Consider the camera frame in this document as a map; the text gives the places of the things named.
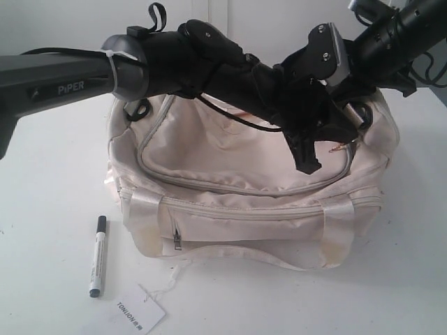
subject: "marker pen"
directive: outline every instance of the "marker pen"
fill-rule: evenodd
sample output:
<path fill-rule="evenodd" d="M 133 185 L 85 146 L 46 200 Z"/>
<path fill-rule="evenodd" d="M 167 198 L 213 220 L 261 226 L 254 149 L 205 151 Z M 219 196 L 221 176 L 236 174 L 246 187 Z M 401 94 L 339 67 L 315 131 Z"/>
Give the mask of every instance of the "marker pen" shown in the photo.
<path fill-rule="evenodd" d="M 105 243 L 105 227 L 107 218 L 102 215 L 98 218 L 98 228 L 96 229 L 95 254 L 93 265 L 91 266 L 90 277 L 90 297 L 97 298 L 101 293 L 101 282 L 104 267 L 104 243 Z"/>

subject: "white table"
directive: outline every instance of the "white table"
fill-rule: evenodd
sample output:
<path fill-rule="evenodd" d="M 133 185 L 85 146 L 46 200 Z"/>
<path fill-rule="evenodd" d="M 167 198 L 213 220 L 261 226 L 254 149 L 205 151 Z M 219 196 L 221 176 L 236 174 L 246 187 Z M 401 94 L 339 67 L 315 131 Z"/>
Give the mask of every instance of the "white table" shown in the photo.
<path fill-rule="evenodd" d="M 428 89 L 386 92 L 401 145 L 386 208 L 340 268 L 295 273 L 213 260 L 187 267 L 151 334 L 445 334 L 447 109 Z M 0 334 L 70 334 L 131 283 L 163 288 L 103 185 L 111 96 L 20 121 L 0 161 Z M 88 296 L 96 219 L 111 220 L 105 296 Z"/>

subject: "paper tag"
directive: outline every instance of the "paper tag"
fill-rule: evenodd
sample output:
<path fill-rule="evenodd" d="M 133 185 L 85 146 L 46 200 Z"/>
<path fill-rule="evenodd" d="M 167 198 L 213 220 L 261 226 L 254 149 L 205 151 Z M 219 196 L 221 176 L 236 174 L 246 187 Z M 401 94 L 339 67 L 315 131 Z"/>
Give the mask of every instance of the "paper tag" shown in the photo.
<path fill-rule="evenodd" d="M 115 300 L 106 313 L 85 325 L 82 335 L 145 335 L 166 314 L 146 292 L 135 284 L 123 297 Z"/>

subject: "white bag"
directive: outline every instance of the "white bag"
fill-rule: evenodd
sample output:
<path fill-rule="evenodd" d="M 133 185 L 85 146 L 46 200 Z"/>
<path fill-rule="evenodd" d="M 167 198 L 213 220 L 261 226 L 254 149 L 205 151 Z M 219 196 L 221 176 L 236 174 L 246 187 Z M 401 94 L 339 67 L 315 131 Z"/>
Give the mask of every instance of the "white bag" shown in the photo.
<path fill-rule="evenodd" d="M 364 100 L 374 123 L 355 155 L 352 146 L 330 153 L 338 143 L 317 142 L 323 167 L 310 176 L 295 169 L 281 133 L 239 124 L 198 100 L 149 101 L 153 111 L 135 122 L 127 121 L 123 102 L 115 103 L 108 178 L 118 190 L 125 226 L 148 257 L 336 267 L 382 207 L 378 185 L 399 133 L 380 92 Z M 304 241 L 319 241 L 317 257 L 303 255 Z"/>

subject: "robotic arm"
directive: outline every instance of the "robotic arm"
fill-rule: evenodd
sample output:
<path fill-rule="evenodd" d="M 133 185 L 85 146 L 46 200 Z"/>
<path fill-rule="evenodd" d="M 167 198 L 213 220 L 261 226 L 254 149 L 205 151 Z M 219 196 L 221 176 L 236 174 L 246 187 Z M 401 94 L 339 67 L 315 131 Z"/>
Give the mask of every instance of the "robotic arm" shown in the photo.
<path fill-rule="evenodd" d="M 409 64 L 447 36 L 445 0 L 413 0 L 400 12 L 377 10 L 377 3 L 351 4 L 376 13 L 365 16 L 372 24 L 355 41 L 343 40 L 334 24 L 320 24 L 305 48 L 273 68 L 198 20 L 169 32 L 128 27 L 104 43 L 114 55 L 48 48 L 0 57 L 0 157 L 17 120 L 28 114 L 104 93 L 128 102 L 175 94 L 210 104 L 205 93 L 277 126 L 267 130 L 281 131 L 296 168 L 311 174 L 321 167 L 315 141 L 349 143 L 370 124 L 356 99 L 376 87 L 413 93 Z M 158 3 L 149 7 L 152 18 L 154 7 L 166 23 Z"/>

